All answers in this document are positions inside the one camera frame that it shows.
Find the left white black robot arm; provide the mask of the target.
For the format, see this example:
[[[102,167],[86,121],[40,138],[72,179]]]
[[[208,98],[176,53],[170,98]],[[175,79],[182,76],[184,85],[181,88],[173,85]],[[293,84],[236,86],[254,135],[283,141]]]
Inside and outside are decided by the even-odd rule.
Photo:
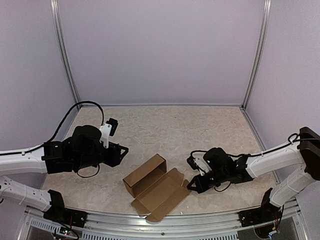
[[[11,198],[19,204],[47,212],[63,223],[70,218],[62,195],[52,190],[41,190],[10,179],[9,175],[23,173],[78,173],[88,167],[118,166],[129,149],[109,141],[115,128],[103,124],[77,126],[71,137],[64,141],[49,141],[18,152],[0,153],[0,198]]]

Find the brown cardboard box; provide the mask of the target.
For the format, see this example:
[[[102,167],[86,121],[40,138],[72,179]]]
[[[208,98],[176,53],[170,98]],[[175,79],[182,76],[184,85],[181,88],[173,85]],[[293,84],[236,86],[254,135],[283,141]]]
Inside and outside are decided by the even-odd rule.
[[[131,206],[147,222],[158,223],[170,214],[189,194],[189,181],[177,168],[167,169],[167,161],[155,154],[123,178]]]

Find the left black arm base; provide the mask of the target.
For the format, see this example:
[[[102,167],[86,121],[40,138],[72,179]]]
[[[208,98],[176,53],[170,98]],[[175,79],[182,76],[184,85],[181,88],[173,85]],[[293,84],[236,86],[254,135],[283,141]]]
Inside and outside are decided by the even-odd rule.
[[[43,212],[43,217],[53,222],[83,228],[85,226],[88,213],[65,207],[63,197],[55,190],[48,191],[50,195],[49,209]]]

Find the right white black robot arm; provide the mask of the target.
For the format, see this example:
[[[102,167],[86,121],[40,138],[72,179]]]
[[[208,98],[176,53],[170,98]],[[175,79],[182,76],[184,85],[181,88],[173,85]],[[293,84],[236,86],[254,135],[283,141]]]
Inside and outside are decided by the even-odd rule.
[[[266,173],[297,166],[283,182],[265,193],[266,203],[255,212],[260,222],[268,221],[276,209],[320,179],[320,136],[306,126],[291,134],[286,143],[260,153],[232,155],[213,147],[203,154],[203,160],[193,155],[187,159],[190,167],[199,171],[187,189],[198,194],[225,182],[246,183]]]

